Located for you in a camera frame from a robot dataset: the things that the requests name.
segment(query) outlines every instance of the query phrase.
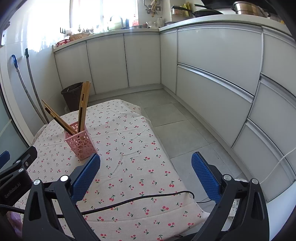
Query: countertop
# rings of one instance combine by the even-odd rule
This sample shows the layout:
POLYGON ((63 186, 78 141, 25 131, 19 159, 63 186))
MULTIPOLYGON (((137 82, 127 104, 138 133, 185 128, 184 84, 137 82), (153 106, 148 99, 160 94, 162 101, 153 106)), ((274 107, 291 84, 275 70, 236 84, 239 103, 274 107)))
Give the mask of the countertop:
POLYGON ((109 32, 104 32, 104 33, 99 33, 99 34, 93 34, 81 39, 77 39, 74 41, 71 41, 67 44, 63 44, 59 47, 52 47, 52 51, 53 52, 57 52, 61 49, 67 48, 71 45, 86 41, 86 40, 90 40, 90 39, 95 39, 95 38, 100 38, 103 36, 109 36, 109 35, 115 35, 115 34, 126 34, 126 33, 138 33, 138 32, 158 32, 158 29, 152 29, 152 28, 135 28, 135 29, 121 29, 121 30, 114 30, 114 31, 109 31, 109 32))
POLYGON ((190 18, 188 20, 180 21, 169 26, 165 26, 159 29, 160 32, 180 28, 189 25, 195 25, 199 23, 213 23, 213 22, 228 22, 228 23, 247 23, 258 26, 266 26, 291 36, 291 33, 286 25, 279 23, 275 20, 263 18, 253 15, 239 15, 239 14, 219 14, 204 16, 199 18, 190 18))
POLYGON ((205 17, 199 17, 199 18, 190 18, 188 20, 180 21, 180 22, 171 24, 169 26, 162 27, 160 29, 151 29, 151 28, 122 29, 122 30, 114 30, 114 31, 109 31, 109 32, 104 32, 99 34, 93 34, 81 39, 71 41, 70 43, 61 45, 56 48, 52 47, 52 49, 53 49, 53 52, 57 52, 61 49, 67 48, 71 45, 74 45, 83 41, 87 41, 90 39, 95 39, 103 36, 115 35, 115 34, 137 33, 137 32, 163 32, 163 31, 172 30, 175 28, 196 25, 200 23, 218 23, 218 22, 246 23, 246 24, 252 24, 257 26, 266 26, 291 36, 291 33, 288 30, 286 25, 268 18, 253 16, 253 15, 221 14, 221 15, 212 15, 212 16, 205 16, 205 17))

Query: black cable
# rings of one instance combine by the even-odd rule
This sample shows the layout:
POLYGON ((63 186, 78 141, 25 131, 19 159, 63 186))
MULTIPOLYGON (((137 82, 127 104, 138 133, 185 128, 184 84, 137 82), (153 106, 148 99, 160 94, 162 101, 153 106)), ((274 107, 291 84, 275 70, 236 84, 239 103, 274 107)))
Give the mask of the black cable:
MULTIPOLYGON (((208 200, 208 201, 205 201, 205 202, 210 202, 210 201, 214 201, 214 200, 208 200)), ((196 203, 205 203, 205 202, 196 202, 196 203)))
POLYGON ((0 209, 4 209, 4 210, 7 210, 7 211, 12 211, 12 212, 16 212, 16 213, 21 213, 21 214, 25 213, 24 209, 17 208, 17 207, 12 207, 12 206, 5 205, 5 204, 0 204, 0 209))
MULTIPOLYGON (((135 201, 135 200, 143 199, 143 198, 172 196, 172 195, 178 195, 178 194, 185 193, 185 192, 190 193, 193 196, 193 199, 194 199, 194 194, 191 191, 180 191, 180 192, 175 192, 175 193, 144 195, 144 196, 141 196, 141 197, 134 197, 134 198, 131 198, 131 199, 128 199, 128 200, 119 202, 119 203, 115 203, 115 204, 109 205, 109 206, 105 206, 105 207, 101 207, 101 208, 96 208, 96 209, 84 211, 84 212, 81 212, 81 214, 82 215, 87 215, 87 214, 91 214, 91 213, 96 213, 96 212, 104 211, 104 210, 107 210, 107 209, 110 209, 110 208, 113 208, 113 207, 118 207, 120 205, 129 203, 129 202, 132 202, 132 201, 135 201)), ((21 214, 24 214, 25 213, 25 210, 24 209, 17 208, 17 207, 12 207, 12 206, 8 206, 8 205, 4 205, 4 204, 0 204, 0 209, 5 209, 7 211, 12 211, 12 212, 21 213, 21 214)), ((64 215, 63 214, 57 214, 57 218, 64 218, 64 215)))
POLYGON ((175 192, 175 193, 144 195, 144 196, 141 196, 141 197, 131 198, 131 199, 125 200, 123 202, 115 203, 113 205, 109 205, 109 206, 105 206, 105 207, 101 207, 101 208, 96 208, 96 209, 93 209, 93 210, 84 211, 84 212, 81 212, 81 214, 82 215, 86 215, 86 214, 91 214, 91 213, 96 213, 96 212, 104 211, 104 210, 107 210, 107 209, 110 209, 110 208, 113 208, 113 207, 118 207, 120 205, 129 203, 129 202, 132 202, 132 201, 135 201, 135 200, 142 199, 142 198, 172 196, 172 195, 178 195, 178 194, 184 193, 184 192, 190 193, 193 196, 193 199, 194 199, 194 194, 191 191, 180 191, 180 192, 175 192))

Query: frying pan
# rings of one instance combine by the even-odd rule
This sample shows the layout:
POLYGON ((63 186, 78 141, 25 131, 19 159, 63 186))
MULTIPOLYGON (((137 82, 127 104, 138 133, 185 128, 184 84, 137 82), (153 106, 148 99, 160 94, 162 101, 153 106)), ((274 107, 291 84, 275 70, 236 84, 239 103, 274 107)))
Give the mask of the frying pan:
POLYGON ((201 10, 194 11, 194 12, 192 10, 190 10, 190 9, 179 7, 179 6, 172 6, 172 9, 180 9, 180 10, 188 11, 189 13, 191 13, 196 18, 203 17, 203 16, 209 16, 209 15, 223 14, 223 13, 217 11, 217 10, 205 7, 203 5, 194 4, 194 6, 196 6, 196 7, 204 7, 206 9, 201 9, 201 10))

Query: white cable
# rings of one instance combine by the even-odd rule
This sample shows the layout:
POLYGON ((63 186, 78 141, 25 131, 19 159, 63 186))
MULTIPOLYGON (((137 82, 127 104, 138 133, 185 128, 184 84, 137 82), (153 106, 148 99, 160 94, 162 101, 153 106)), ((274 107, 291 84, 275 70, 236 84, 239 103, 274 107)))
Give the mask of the white cable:
POLYGON ((12 121, 12 119, 10 119, 7 124, 3 127, 2 131, 0 132, 0 137, 2 136, 3 132, 5 131, 5 129, 8 127, 9 123, 12 121))
POLYGON ((280 161, 276 164, 276 166, 273 168, 273 170, 271 171, 271 173, 260 183, 260 184, 262 184, 263 182, 265 182, 265 180, 267 179, 267 178, 269 178, 269 176, 272 174, 272 172, 274 171, 274 169, 276 169, 276 167, 280 164, 280 162, 287 156, 287 155, 289 155, 291 152, 293 152, 293 151, 295 151, 296 150, 296 147, 292 150, 292 151, 290 151, 290 152, 288 152, 286 155, 284 155, 281 159, 280 159, 280 161))

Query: tablecloth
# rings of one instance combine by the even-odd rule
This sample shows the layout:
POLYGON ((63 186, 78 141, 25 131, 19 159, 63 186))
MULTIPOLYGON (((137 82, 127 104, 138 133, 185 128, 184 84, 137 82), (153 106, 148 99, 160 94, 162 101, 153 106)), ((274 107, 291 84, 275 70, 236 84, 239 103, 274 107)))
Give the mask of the tablecloth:
MULTIPOLYGON (((62 117, 67 123, 78 120, 78 112, 62 117)), ((137 196, 175 193, 186 190, 170 160, 141 115, 140 107, 112 100, 87 108, 86 127, 100 155, 101 167, 80 211, 100 208, 137 196)), ((35 141, 37 159, 28 168, 32 180, 56 181, 69 175, 79 161, 64 142, 64 130, 53 120, 35 141)), ((28 193, 17 203, 25 207, 28 193)), ((61 213, 54 201, 57 213, 61 213)), ((141 199, 84 219, 101 240, 165 240, 206 220, 204 212, 189 193, 141 199)), ((60 223, 72 235, 65 219, 60 223)))

